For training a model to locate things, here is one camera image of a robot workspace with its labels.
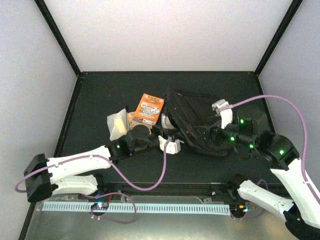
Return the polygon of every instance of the black bag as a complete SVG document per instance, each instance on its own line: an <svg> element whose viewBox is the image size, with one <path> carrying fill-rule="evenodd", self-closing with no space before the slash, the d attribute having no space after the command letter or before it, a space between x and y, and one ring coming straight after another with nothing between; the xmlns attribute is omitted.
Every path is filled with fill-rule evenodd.
<svg viewBox="0 0 320 240"><path fill-rule="evenodd" d="M228 143L217 144L213 134L214 126L221 117L215 116L212 104L220 99L214 94L184 92L171 87L166 91L167 115L197 153L225 156L228 150L233 149Z"/></svg>

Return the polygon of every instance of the white wall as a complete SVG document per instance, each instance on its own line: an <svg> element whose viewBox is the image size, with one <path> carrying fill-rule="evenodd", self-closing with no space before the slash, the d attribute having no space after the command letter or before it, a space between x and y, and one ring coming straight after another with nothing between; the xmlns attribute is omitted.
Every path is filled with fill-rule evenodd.
<svg viewBox="0 0 320 240"><path fill-rule="evenodd" d="M26 194L14 192L14 185L36 154L53 155L75 82L76 76L35 2L2 0L1 239L18 239L29 203Z"/></svg>
<svg viewBox="0 0 320 240"><path fill-rule="evenodd" d="M308 129L306 169L320 188L320 1L305 0L292 19L260 75L265 94L293 101ZM303 132L295 111L280 100L268 106L279 134L289 137L301 152Z"/></svg>
<svg viewBox="0 0 320 240"><path fill-rule="evenodd" d="M254 71L292 0L46 0L82 71Z"/></svg>

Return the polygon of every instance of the orange package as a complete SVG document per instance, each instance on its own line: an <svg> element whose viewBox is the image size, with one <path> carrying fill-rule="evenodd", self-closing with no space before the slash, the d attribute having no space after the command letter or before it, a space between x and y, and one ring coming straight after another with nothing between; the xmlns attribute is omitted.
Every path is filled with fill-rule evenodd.
<svg viewBox="0 0 320 240"><path fill-rule="evenodd" d="M165 100L144 93L135 110L133 120L139 123L155 125L160 116Z"/></svg>

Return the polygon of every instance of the black mat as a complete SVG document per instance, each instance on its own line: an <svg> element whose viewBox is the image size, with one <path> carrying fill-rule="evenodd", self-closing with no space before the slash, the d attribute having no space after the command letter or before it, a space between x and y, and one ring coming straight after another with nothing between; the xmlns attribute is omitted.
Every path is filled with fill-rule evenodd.
<svg viewBox="0 0 320 240"><path fill-rule="evenodd" d="M82 79L62 156L107 145L110 142L108 115L125 106L133 112L143 93L163 97L168 86L214 93L230 104L261 94L253 72L88 72ZM266 110L262 100L254 104ZM135 183L156 182L162 166L163 155L155 149L119 164L120 170ZM112 168L100 172L109 183L124 182ZM266 162L246 160L235 152L227 157L203 156L184 146L179 154L168 156L163 183L225 183L235 174L243 174L253 181L263 178L268 183L280 183Z"/></svg>

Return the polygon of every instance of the white perforated rail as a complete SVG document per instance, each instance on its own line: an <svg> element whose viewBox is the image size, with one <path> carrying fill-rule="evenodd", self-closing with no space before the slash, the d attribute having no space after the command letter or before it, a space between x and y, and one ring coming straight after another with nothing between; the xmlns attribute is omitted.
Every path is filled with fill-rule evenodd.
<svg viewBox="0 0 320 240"><path fill-rule="evenodd" d="M63 202L46 201L42 211L54 212L90 212L94 202ZM230 215L229 205L226 204L164 204L136 203L136 209L141 214L212 214ZM110 203L107 210L94 210L106 213L133 213L131 203Z"/></svg>

